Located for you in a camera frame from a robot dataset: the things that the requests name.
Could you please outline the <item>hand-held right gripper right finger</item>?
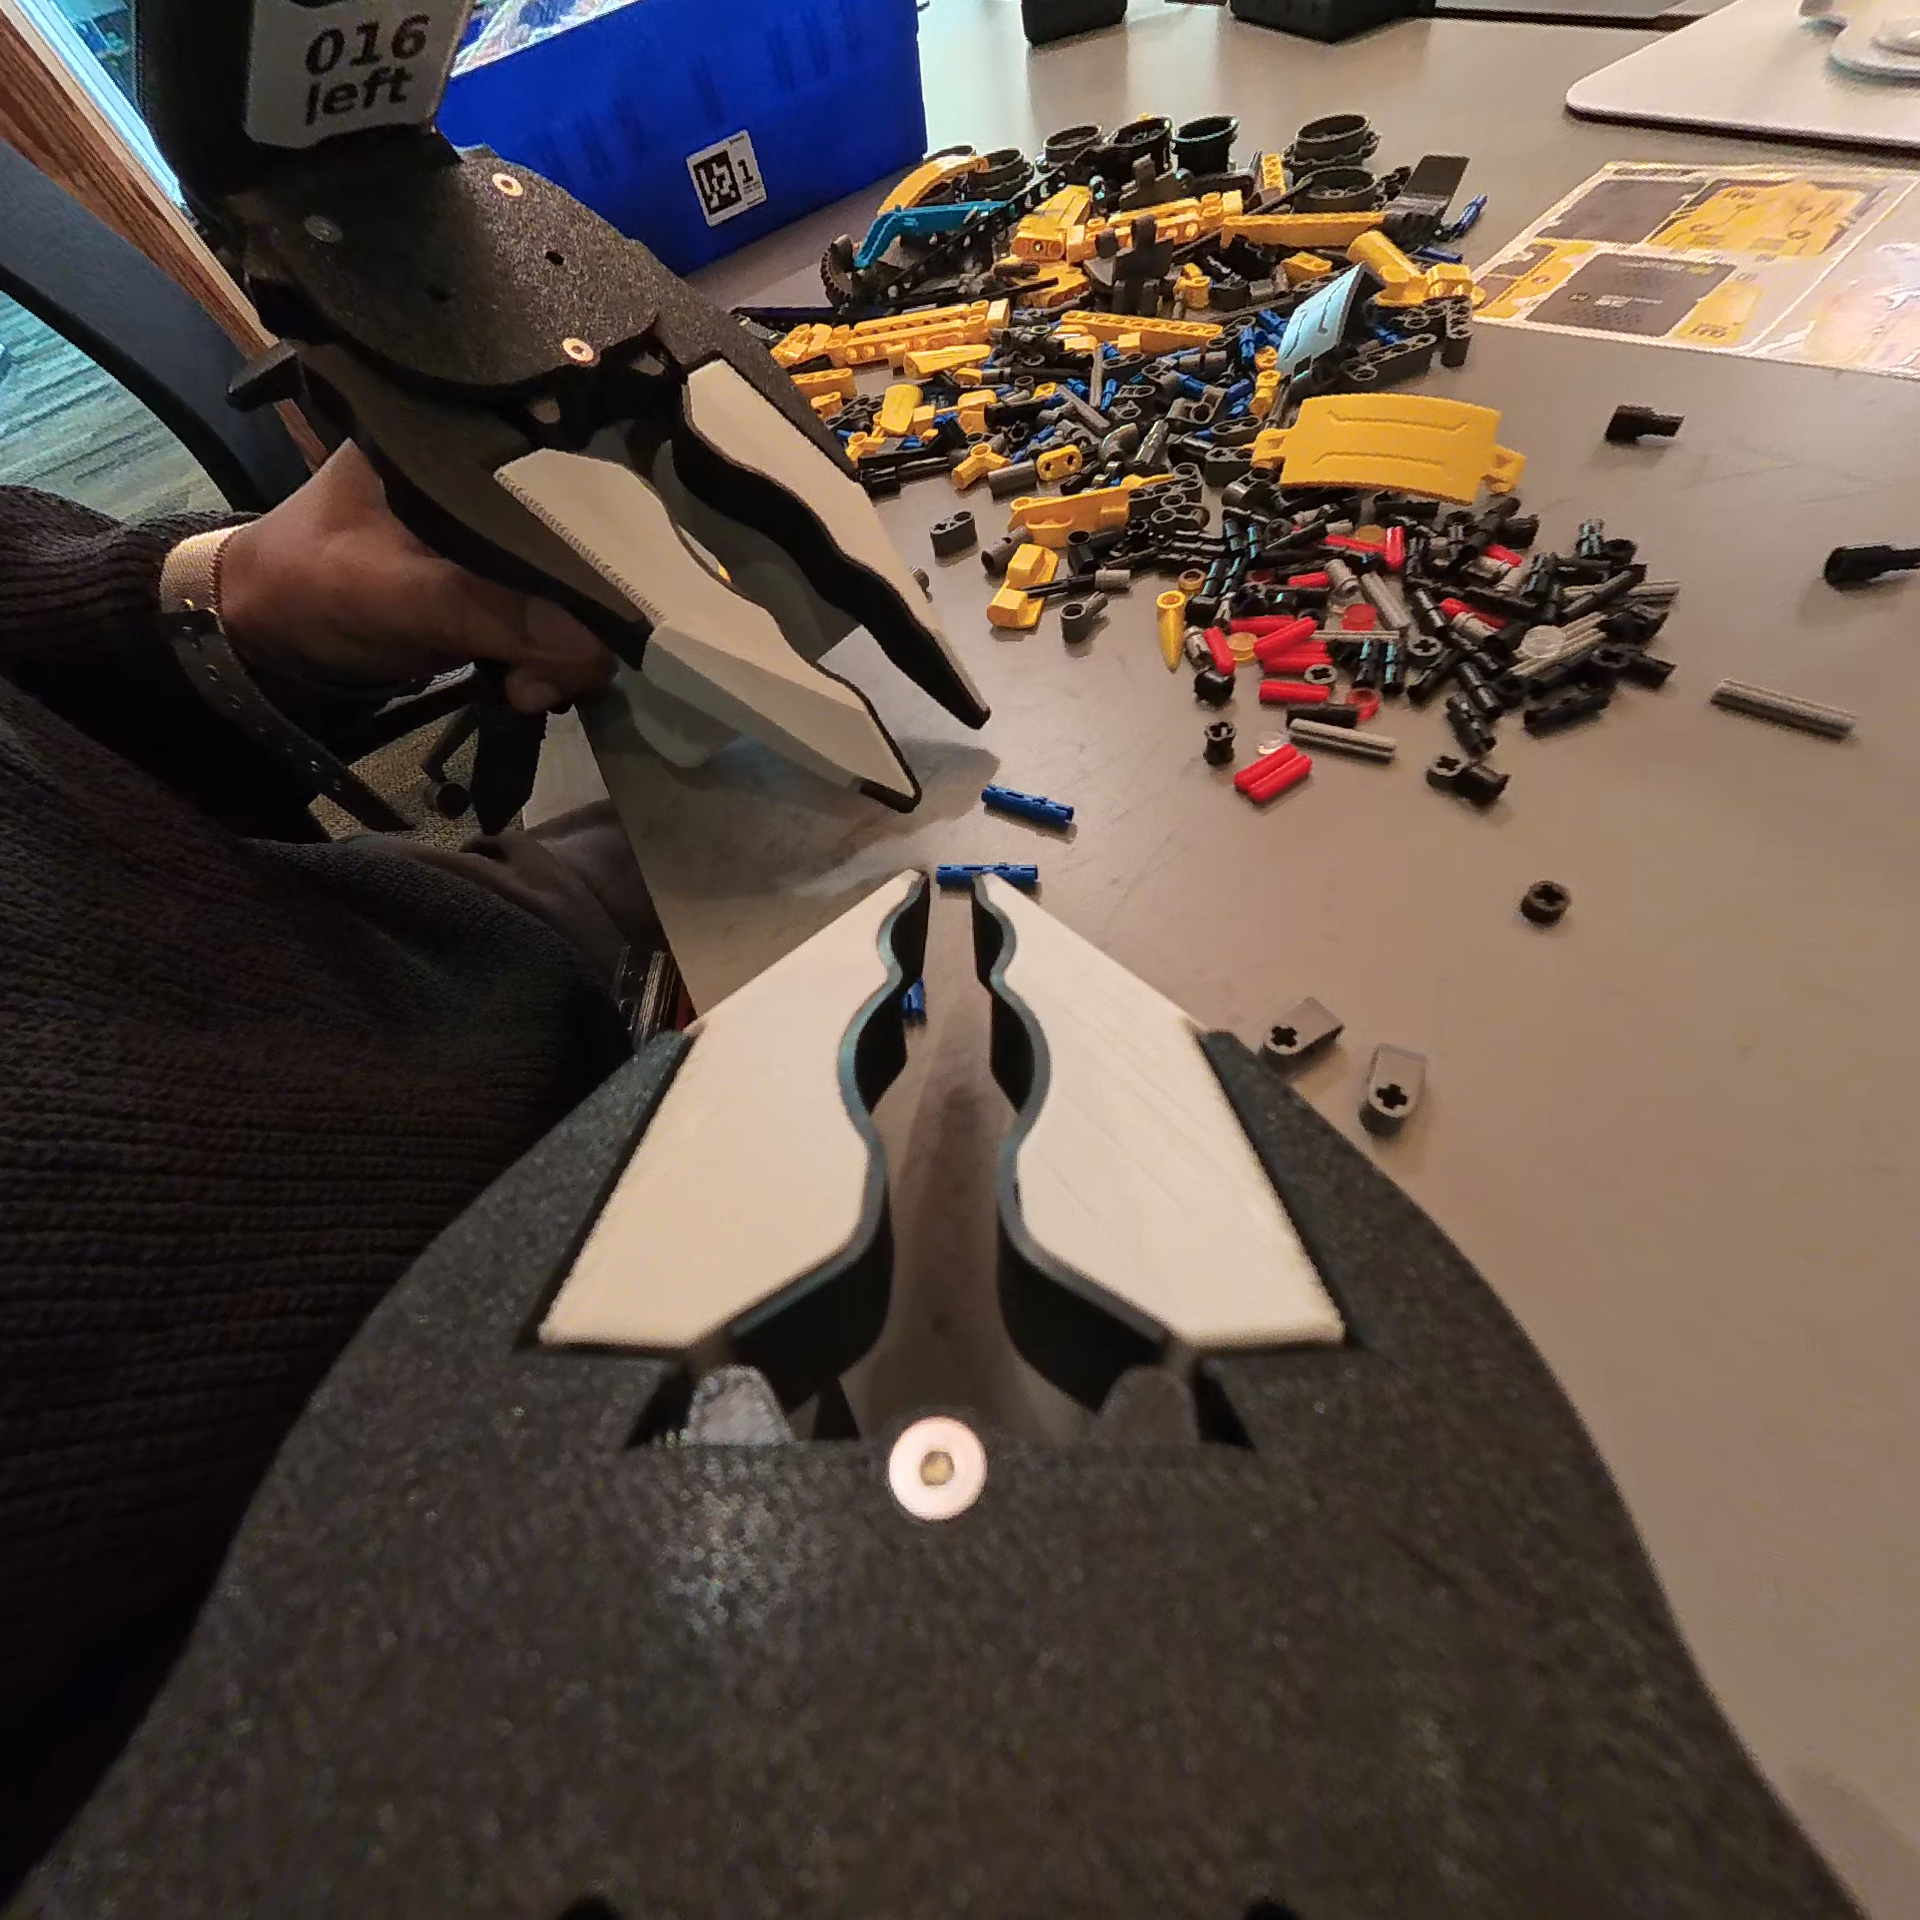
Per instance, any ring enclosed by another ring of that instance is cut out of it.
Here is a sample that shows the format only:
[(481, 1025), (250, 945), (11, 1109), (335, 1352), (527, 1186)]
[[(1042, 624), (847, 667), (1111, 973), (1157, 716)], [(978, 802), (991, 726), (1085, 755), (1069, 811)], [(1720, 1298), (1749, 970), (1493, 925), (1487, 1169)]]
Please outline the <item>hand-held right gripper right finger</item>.
[(976, 880), (973, 934), (1015, 1109), (1001, 1225), (1024, 1273), (1160, 1348), (1338, 1344), (1201, 1026), (1007, 880)]

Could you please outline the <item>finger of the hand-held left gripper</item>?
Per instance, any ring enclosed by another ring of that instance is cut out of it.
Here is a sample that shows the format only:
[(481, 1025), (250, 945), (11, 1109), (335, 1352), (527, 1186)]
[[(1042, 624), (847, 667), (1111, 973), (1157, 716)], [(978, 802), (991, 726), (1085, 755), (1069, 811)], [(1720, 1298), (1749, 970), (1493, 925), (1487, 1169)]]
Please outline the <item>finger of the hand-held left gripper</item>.
[(680, 483), (762, 537), (817, 602), (969, 729), (989, 709), (847, 464), (737, 369), (711, 360), (680, 388)]
[(637, 675), (655, 696), (886, 808), (921, 802), (867, 699), (725, 582), (632, 468), (536, 449), (495, 468), (495, 483), (641, 614)]

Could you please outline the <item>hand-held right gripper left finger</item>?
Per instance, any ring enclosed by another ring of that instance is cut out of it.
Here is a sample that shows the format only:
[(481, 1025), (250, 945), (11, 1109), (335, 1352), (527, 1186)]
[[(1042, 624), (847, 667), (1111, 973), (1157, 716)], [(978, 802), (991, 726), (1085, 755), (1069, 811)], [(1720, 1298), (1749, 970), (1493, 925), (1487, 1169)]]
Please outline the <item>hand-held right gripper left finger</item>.
[(927, 878), (901, 870), (697, 1014), (546, 1308), (546, 1348), (744, 1348), (851, 1280), (885, 1205)]

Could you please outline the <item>person's left forearm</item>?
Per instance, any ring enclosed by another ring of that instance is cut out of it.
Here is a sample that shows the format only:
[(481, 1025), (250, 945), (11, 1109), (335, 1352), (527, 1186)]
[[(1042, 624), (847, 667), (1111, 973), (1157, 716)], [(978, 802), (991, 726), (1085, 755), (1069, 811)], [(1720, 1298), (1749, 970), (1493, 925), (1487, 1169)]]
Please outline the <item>person's left forearm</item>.
[(266, 942), (490, 953), (498, 904), (407, 857), (321, 848), (310, 786), (195, 692), (160, 566), (218, 521), (123, 524), (5, 490), (5, 972), (192, 963)]

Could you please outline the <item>blue plastic storage bin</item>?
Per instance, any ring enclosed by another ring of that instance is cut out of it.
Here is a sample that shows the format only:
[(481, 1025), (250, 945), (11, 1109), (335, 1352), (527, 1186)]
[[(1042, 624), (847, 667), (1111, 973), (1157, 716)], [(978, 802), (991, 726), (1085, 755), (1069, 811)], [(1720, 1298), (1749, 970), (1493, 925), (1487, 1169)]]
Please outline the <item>blue plastic storage bin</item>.
[(439, 129), (687, 275), (923, 158), (919, 10), (485, 4)]

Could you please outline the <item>black office chair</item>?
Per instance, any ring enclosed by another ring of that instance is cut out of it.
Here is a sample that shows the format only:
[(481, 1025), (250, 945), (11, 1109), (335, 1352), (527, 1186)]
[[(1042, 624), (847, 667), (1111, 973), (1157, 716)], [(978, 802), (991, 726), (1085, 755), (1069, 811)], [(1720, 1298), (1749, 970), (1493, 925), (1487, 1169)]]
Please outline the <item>black office chair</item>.
[[(143, 403), (232, 510), (266, 512), (302, 488), (305, 460), (287, 427), (232, 408), (245, 356), (218, 322), (11, 146), (2, 148), (2, 214), (5, 296)], [(350, 734), (342, 760), (355, 768), (440, 718), (445, 726), (419, 760), (425, 800), (445, 821), (471, 813), (494, 833), (511, 802), (486, 793), (485, 755), (473, 755), (469, 780), (449, 768), (464, 746), (481, 748), (473, 696), (474, 675), (466, 673), (385, 704)]]

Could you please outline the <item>pile of yellow black bricks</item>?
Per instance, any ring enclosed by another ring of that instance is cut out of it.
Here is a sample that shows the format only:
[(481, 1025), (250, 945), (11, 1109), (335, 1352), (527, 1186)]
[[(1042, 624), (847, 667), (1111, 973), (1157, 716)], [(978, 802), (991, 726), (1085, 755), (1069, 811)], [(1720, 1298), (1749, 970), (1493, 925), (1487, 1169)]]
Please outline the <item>pile of yellow black bricks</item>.
[(1237, 146), (1227, 114), (1142, 114), (1037, 153), (934, 152), (874, 214), (1011, 198), (987, 268), (871, 315), (824, 297), (741, 314), (872, 497), (941, 477), (1005, 510), (1001, 537), (966, 510), (927, 531), (937, 558), (979, 542), (1003, 634), (1050, 605), (1083, 645), (1125, 587), (1173, 587), (1246, 498), (1367, 521), (1405, 497), (1281, 490), (1249, 450), (1309, 398), (1408, 393), (1466, 361), (1478, 292), (1458, 243), (1482, 206), (1454, 210), (1466, 163), (1379, 172), (1359, 114)]

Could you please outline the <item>person's dark clothed body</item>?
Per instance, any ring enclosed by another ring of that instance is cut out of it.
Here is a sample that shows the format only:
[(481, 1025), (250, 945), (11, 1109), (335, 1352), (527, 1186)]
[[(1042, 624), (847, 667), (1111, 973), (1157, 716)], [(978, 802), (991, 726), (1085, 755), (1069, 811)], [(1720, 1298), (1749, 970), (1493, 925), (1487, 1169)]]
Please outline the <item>person's dark clothed body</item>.
[(419, 1250), (630, 1057), (608, 808), (258, 836), (5, 683), (5, 1893), (125, 1739), (280, 1441)]

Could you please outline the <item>yellow curved panel piece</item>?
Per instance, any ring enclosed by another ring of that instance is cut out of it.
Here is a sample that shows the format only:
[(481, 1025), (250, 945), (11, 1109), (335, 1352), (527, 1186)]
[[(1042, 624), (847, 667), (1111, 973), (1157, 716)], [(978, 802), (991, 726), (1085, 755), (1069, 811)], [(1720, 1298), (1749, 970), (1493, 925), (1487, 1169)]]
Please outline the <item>yellow curved panel piece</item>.
[(1419, 393), (1335, 393), (1255, 437), (1249, 467), (1281, 490), (1405, 493), (1469, 507), (1517, 491), (1526, 458), (1499, 443), (1496, 409)]

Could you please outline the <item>pile of black red pins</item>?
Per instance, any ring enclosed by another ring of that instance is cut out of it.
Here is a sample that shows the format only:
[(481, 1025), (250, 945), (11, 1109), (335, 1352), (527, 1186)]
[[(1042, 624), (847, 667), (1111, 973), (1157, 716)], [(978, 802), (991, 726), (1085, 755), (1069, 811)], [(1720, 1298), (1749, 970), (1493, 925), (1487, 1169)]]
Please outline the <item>pile of black red pins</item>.
[(1323, 507), (1227, 507), (1157, 603), (1168, 665), (1214, 718), (1203, 760), (1270, 809), (1320, 761), (1400, 761), (1400, 723), (1433, 720), (1431, 790), (1496, 811), (1506, 732), (1550, 741), (1597, 724), (1625, 688), (1658, 691), (1679, 585), (1599, 518), (1568, 550), (1537, 547), (1512, 498), (1441, 512), (1390, 497), (1370, 518)]

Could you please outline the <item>grey axle rod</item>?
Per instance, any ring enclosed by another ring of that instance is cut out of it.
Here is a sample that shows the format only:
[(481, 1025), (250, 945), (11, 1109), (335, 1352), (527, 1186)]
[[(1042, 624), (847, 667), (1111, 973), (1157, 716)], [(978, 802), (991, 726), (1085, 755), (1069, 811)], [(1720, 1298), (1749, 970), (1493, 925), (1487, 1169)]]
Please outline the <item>grey axle rod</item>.
[(1718, 681), (1709, 699), (1711, 707), (1727, 714), (1834, 741), (1853, 737), (1858, 726), (1858, 716), (1850, 710), (1737, 680)]

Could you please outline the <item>yellow black sticker sheet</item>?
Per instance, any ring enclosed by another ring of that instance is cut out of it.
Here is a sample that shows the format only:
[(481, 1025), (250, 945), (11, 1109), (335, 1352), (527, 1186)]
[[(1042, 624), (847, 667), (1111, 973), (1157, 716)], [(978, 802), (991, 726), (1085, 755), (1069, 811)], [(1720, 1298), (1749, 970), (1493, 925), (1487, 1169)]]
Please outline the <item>yellow black sticker sheet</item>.
[(1474, 269), (1477, 321), (1918, 380), (1918, 176), (1614, 161)]

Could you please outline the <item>white book stand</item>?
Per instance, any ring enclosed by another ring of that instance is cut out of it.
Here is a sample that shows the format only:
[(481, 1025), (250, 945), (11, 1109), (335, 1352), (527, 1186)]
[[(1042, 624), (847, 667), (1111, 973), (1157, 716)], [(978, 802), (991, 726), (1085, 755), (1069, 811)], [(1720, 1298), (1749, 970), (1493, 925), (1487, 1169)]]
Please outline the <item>white book stand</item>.
[(1575, 83), (1592, 124), (1918, 155), (1915, 2), (1737, 2)]

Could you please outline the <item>light blue frame piece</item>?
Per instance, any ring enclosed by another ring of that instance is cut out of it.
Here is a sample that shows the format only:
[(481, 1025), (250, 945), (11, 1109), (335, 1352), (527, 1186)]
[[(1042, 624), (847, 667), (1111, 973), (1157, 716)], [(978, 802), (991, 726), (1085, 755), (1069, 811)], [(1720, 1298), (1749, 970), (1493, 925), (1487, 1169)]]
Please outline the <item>light blue frame piece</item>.
[(824, 249), (819, 283), (826, 306), (871, 315), (902, 306), (929, 283), (960, 282), (991, 264), (1015, 219), (1011, 198), (885, 210), (858, 238), (843, 233)]

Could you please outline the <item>wooden post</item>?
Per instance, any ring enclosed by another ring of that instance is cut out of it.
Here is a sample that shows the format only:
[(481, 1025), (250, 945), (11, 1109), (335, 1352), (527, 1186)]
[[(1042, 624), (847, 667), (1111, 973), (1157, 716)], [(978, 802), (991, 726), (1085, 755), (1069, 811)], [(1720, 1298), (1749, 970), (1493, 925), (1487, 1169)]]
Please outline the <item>wooden post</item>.
[[(245, 369), (273, 348), (178, 203), (176, 181), (136, 109), (56, 4), (2, 4), (2, 139), (185, 289), (239, 350)], [(261, 411), (287, 427), (307, 477), (321, 453), (297, 409)]]

